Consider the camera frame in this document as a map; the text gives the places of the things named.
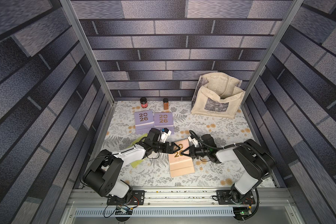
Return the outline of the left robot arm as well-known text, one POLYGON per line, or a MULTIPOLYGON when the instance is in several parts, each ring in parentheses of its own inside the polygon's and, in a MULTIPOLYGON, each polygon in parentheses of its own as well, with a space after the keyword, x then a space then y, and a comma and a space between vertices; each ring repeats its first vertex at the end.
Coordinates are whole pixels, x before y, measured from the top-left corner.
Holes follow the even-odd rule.
POLYGON ((102 150, 93 159, 82 181, 101 197, 113 195, 118 198, 130 198, 132 187, 118 179, 121 169, 135 161, 147 158, 153 152, 174 154, 180 150, 174 142, 167 142, 170 130, 150 129, 147 136, 131 147, 116 152, 102 150))

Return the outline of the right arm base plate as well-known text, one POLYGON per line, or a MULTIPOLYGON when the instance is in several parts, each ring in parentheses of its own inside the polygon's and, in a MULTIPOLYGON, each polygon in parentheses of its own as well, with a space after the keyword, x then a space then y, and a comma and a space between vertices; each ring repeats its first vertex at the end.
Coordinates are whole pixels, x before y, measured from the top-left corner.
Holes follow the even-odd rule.
POLYGON ((256 204, 253 191, 246 194, 240 194, 237 190, 217 190, 217 201, 219 205, 253 205, 256 204))

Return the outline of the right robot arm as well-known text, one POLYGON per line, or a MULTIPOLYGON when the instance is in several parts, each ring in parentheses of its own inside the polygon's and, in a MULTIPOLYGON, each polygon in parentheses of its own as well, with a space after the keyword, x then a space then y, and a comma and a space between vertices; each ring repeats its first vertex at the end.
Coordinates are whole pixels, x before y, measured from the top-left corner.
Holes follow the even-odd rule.
POLYGON ((196 139, 192 135, 188 140, 190 146, 181 152, 183 156, 195 159, 208 157, 210 162, 216 164, 233 160, 240 161, 245 170, 240 179, 232 185, 230 191, 231 198, 236 203, 272 175, 272 168, 275 166, 274 159, 265 148, 252 139, 225 147, 217 147, 209 134, 203 135, 201 139, 196 139))

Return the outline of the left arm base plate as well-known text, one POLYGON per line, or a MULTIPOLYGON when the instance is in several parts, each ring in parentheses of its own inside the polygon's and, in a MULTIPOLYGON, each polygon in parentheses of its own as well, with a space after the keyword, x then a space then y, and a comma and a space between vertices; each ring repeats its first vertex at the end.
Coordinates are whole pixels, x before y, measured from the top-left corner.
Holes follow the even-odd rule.
POLYGON ((123 198, 109 195, 107 197, 107 205, 133 205, 139 206, 144 204, 144 190, 131 190, 123 198))

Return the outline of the peach 2026 desk calendar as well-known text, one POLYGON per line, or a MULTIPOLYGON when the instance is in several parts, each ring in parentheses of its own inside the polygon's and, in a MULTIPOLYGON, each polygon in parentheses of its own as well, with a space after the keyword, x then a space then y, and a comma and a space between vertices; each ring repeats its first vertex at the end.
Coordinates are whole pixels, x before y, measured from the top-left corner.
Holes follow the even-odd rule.
POLYGON ((181 154, 183 150, 189 148, 188 139, 177 141, 175 144, 179 146, 180 150, 173 154, 169 154, 170 177, 195 173, 192 158, 181 154))

